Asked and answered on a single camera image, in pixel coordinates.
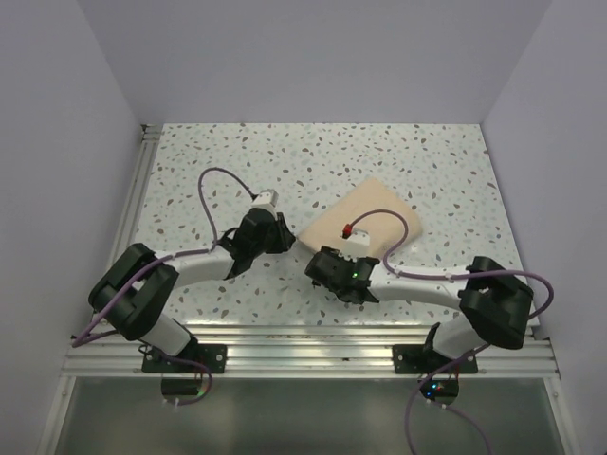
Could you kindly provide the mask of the beige cloth mat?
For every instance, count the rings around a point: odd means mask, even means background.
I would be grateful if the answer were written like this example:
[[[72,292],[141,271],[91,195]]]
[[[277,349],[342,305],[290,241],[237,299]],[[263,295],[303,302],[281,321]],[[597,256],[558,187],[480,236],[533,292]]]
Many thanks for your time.
[[[319,216],[300,231],[297,238],[312,252],[319,251],[322,246],[340,249],[344,243],[341,233],[345,225],[374,209],[388,209],[405,219],[409,228],[405,244],[422,234],[422,224],[414,210],[386,185],[374,177],[369,177],[339,202],[323,209]],[[368,253],[376,258],[381,258],[404,234],[402,222],[387,213],[365,217],[356,223],[355,228],[370,235]]]

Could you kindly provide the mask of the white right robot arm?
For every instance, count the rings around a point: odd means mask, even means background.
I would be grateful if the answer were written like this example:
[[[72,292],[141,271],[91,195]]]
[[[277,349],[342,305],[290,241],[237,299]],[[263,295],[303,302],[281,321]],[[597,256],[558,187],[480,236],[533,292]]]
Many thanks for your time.
[[[444,372],[456,358],[485,344],[519,350],[524,344],[533,291],[488,257],[452,269],[421,267],[391,272],[378,259],[347,259],[324,246],[305,269],[315,285],[352,304],[410,301],[459,315],[434,324],[420,355],[428,369]]]

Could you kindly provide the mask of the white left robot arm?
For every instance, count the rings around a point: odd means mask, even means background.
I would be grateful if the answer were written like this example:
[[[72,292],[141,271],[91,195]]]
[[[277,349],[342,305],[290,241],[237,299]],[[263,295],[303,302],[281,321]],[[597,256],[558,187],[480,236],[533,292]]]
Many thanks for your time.
[[[143,243],[132,244],[93,287],[88,303],[123,338],[159,349],[166,364],[183,373],[196,363],[197,350],[191,333],[164,313],[172,292],[232,280],[259,256],[286,253],[295,240],[282,213],[250,209],[238,227],[209,248],[162,255]]]

